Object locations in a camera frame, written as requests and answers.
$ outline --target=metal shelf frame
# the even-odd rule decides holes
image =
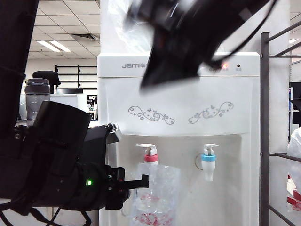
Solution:
[[[261,34],[261,69],[260,69],[260,83],[261,83],[261,147],[260,147],[260,156],[261,156],[261,166],[260,166],[260,217],[259,224],[260,226],[269,226],[269,213],[270,211],[274,212],[278,217],[284,220],[290,226],[297,226],[292,221],[287,219],[279,211],[273,208],[269,203],[270,198],[270,181],[269,181],[269,163],[270,157],[276,156],[280,158],[289,159],[292,161],[301,162],[301,158],[296,158],[288,156],[286,153],[270,153],[269,146],[269,66],[271,58],[301,58],[301,55],[285,55],[286,53],[291,52],[292,50],[301,46],[301,41],[297,44],[279,52],[278,54],[271,55],[269,43],[274,39],[280,37],[281,35],[291,31],[292,29],[301,25],[301,21],[293,24],[292,26],[284,29],[283,31],[275,34],[270,37],[269,32],[264,32]]]
[[[59,73],[59,68],[77,68],[77,73]],[[77,75],[77,80],[60,80],[61,82],[77,82],[77,88],[81,88],[82,82],[97,82],[97,80],[81,80],[80,77],[82,75],[97,75],[96,73],[80,73],[81,68],[97,68],[97,66],[81,66],[81,65],[75,65],[75,66],[58,66],[55,65],[55,72],[58,73],[58,75]]]

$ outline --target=fluorescent light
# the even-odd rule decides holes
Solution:
[[[54,44],[55,46],[59,47],[61,50],[70,53],[70,49],[66,48],[65,46],[63,46],[61,43],[57,42],[57,41],[50,41],[51,44]]]
[[[298,40],[299,40],[299,39],[290,39],[290,40],[289,40],[289,43],[290,43],[290,44],[293,44],[295,41],[298,41]]]
[[[54,46],[50,45],[48,42],[45,41],[37,41],[39,44],[47,47],[48,49],[54,51],[54,52],[61,52],[59,49],[55,48]]]

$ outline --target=red indicator light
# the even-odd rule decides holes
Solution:
[[[222,68],[223,69],[227,69],[228,68],[228,64],[227,63],[222,64]]]

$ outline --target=gray bottle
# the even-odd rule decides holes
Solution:
[[[50,100],[47,79],[29,79],[25,87],[27,126],[32,126],[43,101]]]

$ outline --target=office chair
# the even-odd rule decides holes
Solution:
[[[58,86],[61,85],[61,82],[58,78],[58,73],[53,71],[37,71],[32,74],[34,79],[42,78],[48,79],[50,84],[50,93],[54,93],[54,85]]]

